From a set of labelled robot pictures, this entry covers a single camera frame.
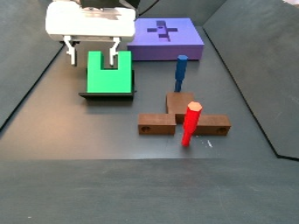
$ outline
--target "hole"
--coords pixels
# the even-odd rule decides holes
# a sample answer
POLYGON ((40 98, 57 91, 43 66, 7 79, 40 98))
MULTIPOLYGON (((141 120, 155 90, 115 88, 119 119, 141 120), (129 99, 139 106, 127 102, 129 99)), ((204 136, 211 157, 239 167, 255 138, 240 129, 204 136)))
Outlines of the hole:
POLYGON ((147 132, 151 131, 151 128, 149 128, 148 126, 144 126, 144 127, 141 128, 141 131, 143 131, 144 133, 147 133, 147 132))
POLYGON ((225 133, 227 132, 227 128, 219 128, 217 129, 217 133, 225 133))

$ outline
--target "wooden block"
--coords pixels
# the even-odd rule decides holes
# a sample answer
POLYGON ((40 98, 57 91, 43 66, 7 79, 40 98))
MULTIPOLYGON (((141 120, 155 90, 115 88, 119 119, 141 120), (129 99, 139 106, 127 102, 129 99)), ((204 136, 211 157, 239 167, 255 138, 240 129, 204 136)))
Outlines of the wooden block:
POLYGON ((193 102, 192 93, 168 93, 165 96, 165 112, 175 115, 176 123, 183 123, 189 102, 193 102))
POLYGON ((139 135, 173 135, 175 115, 140 114, 137 117, 139 135))
POLYGON ((229 132, 229 119, 225 115, 200 115, 195 136, 225 136, 229 132))

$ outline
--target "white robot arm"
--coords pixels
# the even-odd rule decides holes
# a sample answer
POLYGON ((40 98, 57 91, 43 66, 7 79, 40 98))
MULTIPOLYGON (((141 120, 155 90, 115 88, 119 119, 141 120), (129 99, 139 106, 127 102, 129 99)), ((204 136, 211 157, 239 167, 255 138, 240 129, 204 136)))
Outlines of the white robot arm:
MULTIPOLYGON (((99 7, 113 6, 116 0, 105 0, 99 7)), ((49 4, 45 17, 45 31, 51 38, 63 41, 68 47, 71 64, 76 66, 76 48, 80 41, 113 42, 109 49, 109 65, 113 66, 113 57, 117 55, 120 39, 129 42, 135 36, 136 10, 127 1, 117 1, 115 8, 95 8, 87 1, 56 0, 49 4)))

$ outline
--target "dark gray surface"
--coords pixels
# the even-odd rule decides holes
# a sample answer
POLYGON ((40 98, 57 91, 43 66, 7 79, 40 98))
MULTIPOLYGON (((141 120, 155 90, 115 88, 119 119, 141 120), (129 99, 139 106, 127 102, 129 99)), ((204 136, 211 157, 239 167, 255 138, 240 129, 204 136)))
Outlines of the dark gray surface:
MULTIPOLYGON (((153 1, 155 0, 143 0, 139 4, 139 12, 143 12, 153 1)), ((203 25, 225 1, 227 0, 160 0, 141 18, 191 18, 195 25, 203 25)))
POLYGON ((280 156, 299 158, 299 10, 283 1, 228 0, 204 25, 280 156))
POLYGON ((181 147, 183 126, 175 136, 139 136, 137 114, 165 113, 173 91, 175 61, 135 62, 135 100, 85 101, 87 49, 79 45, 79 67, 65 49, 0 133, 0 159, 273 158, 253 117, 209 41, 201 61, 189 61, 181 91, 193 92, 205 114, 227 114, 228 136, 199 136, 181 147))
POLYGON ((44 30, 51 0, 0 0, 0 129, 61 49, 44 30))
POLYGON ((0 222, 298 224, 298 172, 279 159, 0 162, 0 222))

